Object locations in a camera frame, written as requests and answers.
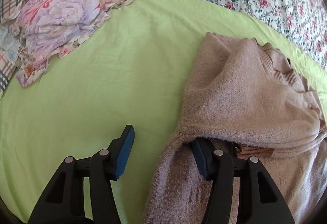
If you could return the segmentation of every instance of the brown fabric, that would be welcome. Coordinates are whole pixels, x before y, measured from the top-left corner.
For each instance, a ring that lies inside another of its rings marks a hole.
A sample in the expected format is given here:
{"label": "brown fabric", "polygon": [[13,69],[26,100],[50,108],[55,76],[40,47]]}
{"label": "brown fabric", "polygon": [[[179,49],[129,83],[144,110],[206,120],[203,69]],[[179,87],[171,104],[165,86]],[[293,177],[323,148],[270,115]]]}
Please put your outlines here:
{"label": "brown fabric", "polygon": [[242,144],[237,144],[238,151],[236,156],[241,159],[247,159],[248,157],[255,156],[271,156],[274,152],[273,148],[266,147],[256,147],[256,146],[243,146]]}
{"label": "brown fabric", "polygon": [[[304,162],[292,182],[296,187],[308,169],[302,157],[318,151],[325,136],[316,92],[279,50],[254,39],[207,33],[185,88],[179,124],[157,165],[144,222],[201,223],[211,183],[199,175],[187,144],[196,137],[274,149],[263,158],[268,165],[284,160],[282,167],[269,167],[274,180],[288,162],[293,169],[299,165],[292,164],[294,157]],[[291,176],[278,184],[287,185]],[[296,192],[288,195],[293,199]]]}

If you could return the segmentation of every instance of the knit sweater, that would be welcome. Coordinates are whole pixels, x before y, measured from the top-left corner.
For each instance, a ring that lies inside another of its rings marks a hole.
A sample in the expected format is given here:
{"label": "knit sweater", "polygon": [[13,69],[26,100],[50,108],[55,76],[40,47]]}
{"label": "knit sweater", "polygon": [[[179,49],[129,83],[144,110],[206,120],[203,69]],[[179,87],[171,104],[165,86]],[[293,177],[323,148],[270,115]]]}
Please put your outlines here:
{"label": "knit sweater", "polygon": [[[207,33],[185,88],[179,123],[156,167],[144,223],[201,223],[211,182],[199,175],[188,144],[196,137],[272,149],[261,161],[297,223],[326,187],[321,177],[326,124],[317,93],[269,43]],[[314,179],[308,176],[313,163]],[[297,188],[308,183],[311,200],[303,205]],[[231,221],[237,211],[233,201]]]}

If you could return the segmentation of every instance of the ribbed knit trim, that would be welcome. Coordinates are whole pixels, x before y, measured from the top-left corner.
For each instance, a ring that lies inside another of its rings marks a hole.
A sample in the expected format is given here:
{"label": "ribbed knit trim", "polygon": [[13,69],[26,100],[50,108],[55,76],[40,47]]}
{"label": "ribbed knit trim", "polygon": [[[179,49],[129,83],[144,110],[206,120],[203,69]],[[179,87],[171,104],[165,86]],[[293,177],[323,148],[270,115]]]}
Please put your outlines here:
{"label": "ribbed knit trim", "polygon": [[257,43],[257,46],[258,46],[258,49],[259,49],[259,56],[260,56],[262,62],[264,63],[264,65],[266,66],[266,68],[268,69],[270,75],[274,79],[277,79],[277,80],[281,81],[283,84],[290,85],[293,82],[295,82],[295,80],[298,77],[298,74],[294,71],[293,68],[292,68],[292,71],[287,73],[287,74],[282,74],[280,71],[274,70],[272,59],[266,53],[266,51],[267,50],[278,51],[278,50],[275,49],[270,43],[266,43],[263,46],[260,46],[257,41],[256,41],[256,43]]}

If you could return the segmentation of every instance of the crumpled fabric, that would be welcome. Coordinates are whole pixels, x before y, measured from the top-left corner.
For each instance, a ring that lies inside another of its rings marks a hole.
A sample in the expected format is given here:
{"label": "crumpled fabric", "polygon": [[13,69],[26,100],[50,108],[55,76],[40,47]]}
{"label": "crumpled fabric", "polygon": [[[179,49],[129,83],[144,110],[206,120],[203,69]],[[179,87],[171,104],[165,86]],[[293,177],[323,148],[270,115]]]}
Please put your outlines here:
{"label": "crumpled fabric", "polygon": [[0,26],[0,43],[13,62],[19,56],[17,79],[28,86],[45,73],[55,54],[60,58],[87,40],[110,18],[112,8],[133,0],[29,0]]}

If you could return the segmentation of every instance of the green bed sheet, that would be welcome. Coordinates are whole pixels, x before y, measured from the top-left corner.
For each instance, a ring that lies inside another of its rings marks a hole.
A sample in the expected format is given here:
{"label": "green bed sheet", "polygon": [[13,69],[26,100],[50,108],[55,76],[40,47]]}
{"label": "green bed sheet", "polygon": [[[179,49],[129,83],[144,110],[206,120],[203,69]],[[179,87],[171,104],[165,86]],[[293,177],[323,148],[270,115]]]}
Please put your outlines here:
{"label": "green bed sheet", "polygon": [[[326,72],[264,23],[203,0],[135,0],[67,57],[53,58],[30,87],[12,79],[0,101],[0,195],[9,209],[27,222],[66,156],[91,156],[132,124],[125,174],[112,186],[122,223],[140,223],[206,32],[271,42],[308,78],[326,112]],[[85,201],[91,217],[87,191]]]}

